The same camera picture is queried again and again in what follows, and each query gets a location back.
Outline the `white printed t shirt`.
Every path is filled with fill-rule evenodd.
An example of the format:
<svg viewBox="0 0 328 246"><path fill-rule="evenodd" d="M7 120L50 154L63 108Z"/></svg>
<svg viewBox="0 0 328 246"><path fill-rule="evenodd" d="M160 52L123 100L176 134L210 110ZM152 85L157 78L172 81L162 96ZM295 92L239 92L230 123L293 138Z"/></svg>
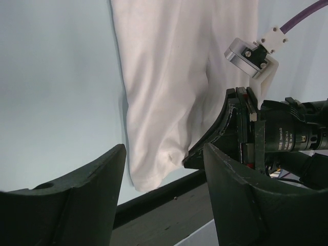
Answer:
<svg viewBox="0 0 328 246"><path fill-rule="evenodd" d="M160 186L219 115L226 90L248 84L224 52L257 37L258 1L111 1L127 96L129 173Z"/></svg>

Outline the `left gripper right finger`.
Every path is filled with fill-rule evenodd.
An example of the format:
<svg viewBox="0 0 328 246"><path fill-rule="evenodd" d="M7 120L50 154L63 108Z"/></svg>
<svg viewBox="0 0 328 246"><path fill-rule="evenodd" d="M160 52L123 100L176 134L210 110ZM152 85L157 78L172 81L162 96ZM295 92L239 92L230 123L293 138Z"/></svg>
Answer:
<svg viewBox="0 0 328 246"><path fill-rule="evenodd" d="M220 245L327 245L327 190L280 182L203 149Z"/></svg>

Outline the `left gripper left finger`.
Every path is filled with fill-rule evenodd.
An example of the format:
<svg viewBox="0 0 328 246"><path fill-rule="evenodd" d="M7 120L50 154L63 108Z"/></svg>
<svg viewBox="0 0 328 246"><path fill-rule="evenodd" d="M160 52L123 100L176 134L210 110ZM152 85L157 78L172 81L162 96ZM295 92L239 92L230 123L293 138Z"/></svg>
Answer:
<svg viewBox="0 0 328 246"><path fill-rule="evenodd" d="M125 161L118 144L34 189L1 192L1 245L109 245Z"/></svg>

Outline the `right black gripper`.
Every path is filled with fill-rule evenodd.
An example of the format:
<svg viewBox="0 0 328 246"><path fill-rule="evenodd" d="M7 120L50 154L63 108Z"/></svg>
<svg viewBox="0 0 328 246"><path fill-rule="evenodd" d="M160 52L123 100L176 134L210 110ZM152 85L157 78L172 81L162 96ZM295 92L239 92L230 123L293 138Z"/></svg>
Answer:
<svg viewBox="0 0 328 246"><path fill-rule="evenodd" d="M308 188L327 188L327 156L305 155L327 150L327 100L301 103L287 97L258 106L251 88L228 89L225 96L219 116L182 161L184 168L203 169L204 145L213 144L261 174L284 169ZM237 110L231 107L239 102Z"/></svg>

